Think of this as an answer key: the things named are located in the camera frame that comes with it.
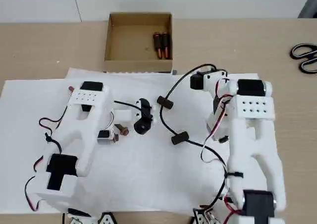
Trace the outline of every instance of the cardboard box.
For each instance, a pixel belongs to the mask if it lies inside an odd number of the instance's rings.
[[[153,34],[170,34],[170,59],[158,59]],[[111,13],[106,39],[106,71],[166,72],[172,70],[170,13]]]

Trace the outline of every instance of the screw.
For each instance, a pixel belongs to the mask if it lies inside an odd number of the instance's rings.
[[[119,140],[119,135],[115,133],[112,141],[116,143],[118,140]]]
[[[115,127],[119,129],[120,134],[122,136],[126,136],[129,134],[129,129],[126,126],[122,126],[121,124],[115,124]]]

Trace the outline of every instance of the scissors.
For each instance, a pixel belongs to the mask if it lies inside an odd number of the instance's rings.
[[[295,53],[295,51],[298,48],[308,48],[308,49],[311,49],[311,51],[298,55]],[[314,69],[314,70],[305,69],[306,65],[317,62],[317,45],[314,45],[312,43],[298,44],[291,49],[289,55],[292,59],[303,59],[303,58],[308,59],[299,64],[299,69],[305,74],[317,74],[317,69]]]

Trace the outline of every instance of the white wall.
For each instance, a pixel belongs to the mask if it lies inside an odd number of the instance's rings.
[[[111,11],[171,11],[175,18],[297,17],[306,0],[77,0],[83,20]]]
[[[306,0],[77,0],[83,21],[112,11],[171,11],[175,18],[297,17]],[[75,0],[0,0],[0,22],[80,21]]]
[[[79,22],[75,0],[0,0],[0,22]]]

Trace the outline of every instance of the table surface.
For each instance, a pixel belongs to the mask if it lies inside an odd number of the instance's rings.
[[[107,22],[0,24],[0,87],[7,79],[63,78],[69,67],[106,70]],[[315,75],[300,73],[289,50],[317,43],[315,19],[177,19],[173,68],[213,63],[230,73],[258,73],[273,84],[276,138],[287,192],[286,223],[314,220],[317,193]],[[115,214],[119,224],[186,224],[166,212]],[[1,215],[0,224],[60,223],[61,215]]]

